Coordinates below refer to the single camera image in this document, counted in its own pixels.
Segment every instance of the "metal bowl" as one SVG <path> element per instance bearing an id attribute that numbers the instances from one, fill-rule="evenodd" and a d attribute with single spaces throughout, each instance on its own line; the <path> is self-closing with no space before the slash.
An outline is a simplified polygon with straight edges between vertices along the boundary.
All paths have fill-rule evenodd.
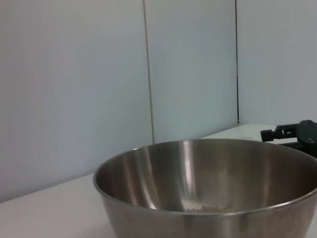
<path id="1" fill-rule="evenodd" d="M 303 238 L 317 202 L 317 161 L 262 142 L 167 142 L 95 172 L 119 238 Z"/>

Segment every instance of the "black mechanical device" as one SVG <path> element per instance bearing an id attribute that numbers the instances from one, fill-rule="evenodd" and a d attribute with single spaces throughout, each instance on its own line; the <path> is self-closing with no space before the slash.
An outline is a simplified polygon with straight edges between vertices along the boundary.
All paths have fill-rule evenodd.
<path id="1" fill-rule="evenodd" d="M 297 142 L 280 144 L 291 147 L 317 158 L 317 123 L 303 120 L 299 124 L 279 125 L 273 130 L 261 131 L 263 142 L 274 139 L 297 138 Z"/>

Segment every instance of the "white table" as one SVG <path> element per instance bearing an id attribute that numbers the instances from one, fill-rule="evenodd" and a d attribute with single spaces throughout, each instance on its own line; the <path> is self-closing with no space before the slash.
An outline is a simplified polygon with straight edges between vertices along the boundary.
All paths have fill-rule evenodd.
<path id="1" fill-rule="evenodd" d="M 206 138 L 261 140 L 271 125 L 242 125 Z M 115 238 L 93 175 L 0 204 L 1 238 Z M 317 214 L 307 238 L 317 237 Z"/>

